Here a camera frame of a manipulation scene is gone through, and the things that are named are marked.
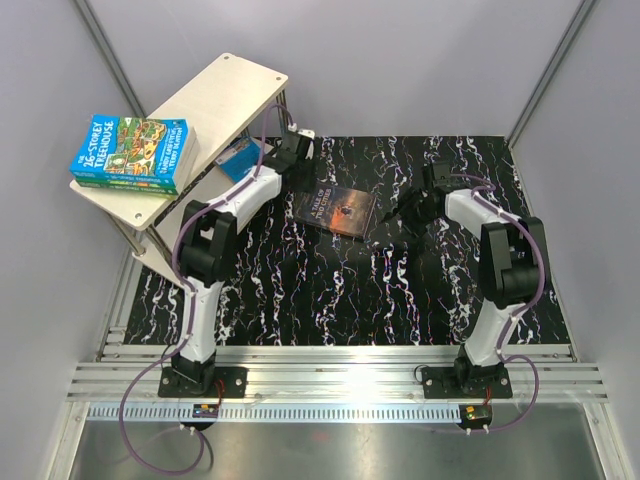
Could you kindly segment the dark tale of two cities book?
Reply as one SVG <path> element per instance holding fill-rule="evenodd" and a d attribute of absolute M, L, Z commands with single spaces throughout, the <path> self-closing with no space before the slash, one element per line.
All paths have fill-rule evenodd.
<path fill-rule="evenodd" d="M 307 225 L 363 239 L 375 204 L 368 192 L 317 182 L 309 192 L 295 194 L 293 216 Z"/>

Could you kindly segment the blue paperback book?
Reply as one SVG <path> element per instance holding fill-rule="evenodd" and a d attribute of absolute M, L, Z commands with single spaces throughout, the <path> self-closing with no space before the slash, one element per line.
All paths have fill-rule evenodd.
<path fill-rule="evenodd" d="M 236 184 L 258 163 L 259 153 L 259 143 L 251 137 L 243 137 L 224 150 L 215 163 Z"/>

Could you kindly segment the blue 26-storey treehouse book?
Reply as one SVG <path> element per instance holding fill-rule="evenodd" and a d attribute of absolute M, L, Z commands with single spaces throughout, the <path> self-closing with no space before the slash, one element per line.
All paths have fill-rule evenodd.
<path fill-rule="evenodd" d="M 178 191 L 196 155 L 196 131 L 185 119 L 94 115 L 69 171 L 77 182 Z"/>

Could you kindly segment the dark green 104-storey treehouse book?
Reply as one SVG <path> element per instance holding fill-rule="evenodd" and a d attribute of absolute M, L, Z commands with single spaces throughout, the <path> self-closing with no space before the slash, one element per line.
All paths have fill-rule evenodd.
<path fill-rule="evenodd" d="M 175 187 L 161 184 L 133 182 L 129 180 L 115 180 L 112 178 L 100 179 L 78 176 L 75 176 L 74 180 L 80 186 L 88 188 L 106 188 L 112 190 L 144 192 L 148 194 L 164 195 L 169 197 L 175 197 L 179 194 L 178 190 Z"/>

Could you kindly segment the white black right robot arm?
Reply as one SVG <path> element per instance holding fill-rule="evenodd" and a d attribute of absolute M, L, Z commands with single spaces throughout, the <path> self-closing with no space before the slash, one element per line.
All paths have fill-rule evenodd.
<path fill-rule="evenodd" d="M 491 203 L 484 192 L 494 185 L 455 174 L 445 161 L 422 169 L 422 184 L 403 193 L 386 220 L 400 218 L 413 238 L 428 224 L 447 219 L 480 243 L 478 287 L 483 297 L 469 338 L 452 365 L 419 367 L 427 399 L 508 399 L 512 395 L 504 347 L 523 314 L 542 297 L 550 282 L 546 234 L 537 217 L 519 217 Z"/>

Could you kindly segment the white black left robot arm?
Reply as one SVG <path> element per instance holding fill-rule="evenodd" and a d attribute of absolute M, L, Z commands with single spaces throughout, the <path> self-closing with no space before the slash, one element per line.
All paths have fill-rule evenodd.
<path fill-rule="evenodd" d="M 222 287 L 234 270 L 238 236 L 265 203 L 285 190 L 312 186 L 314 139 L 313 131 L 291 125 L 240 182 L 184 208 L 172 257 L 185 290 L 183 323 L 170 367 L 163 370 L 163 396 L 203 397 L 222 386 L 215 367 L 215 322 Z"/>

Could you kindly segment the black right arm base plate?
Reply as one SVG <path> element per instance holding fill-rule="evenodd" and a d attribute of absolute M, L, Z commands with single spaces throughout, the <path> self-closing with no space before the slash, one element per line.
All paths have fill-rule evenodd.
<path fill-rule="evenodd" d="M 453 366 L 420 368 L 425 399 L 511 399 L 509 373 L 502 363 L 463 372 Z"/>

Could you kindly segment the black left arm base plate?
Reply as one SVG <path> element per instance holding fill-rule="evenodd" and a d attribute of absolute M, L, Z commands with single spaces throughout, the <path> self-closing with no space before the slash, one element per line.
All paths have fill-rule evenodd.
<path fill-rule="evenodd" d="M 217 366 L 209 369 L 199 382 L 194 382 L 170 367 L 162 369 L 158 387 L 160 398 L 245 397 L 249 370 L 239 366 Z"/>

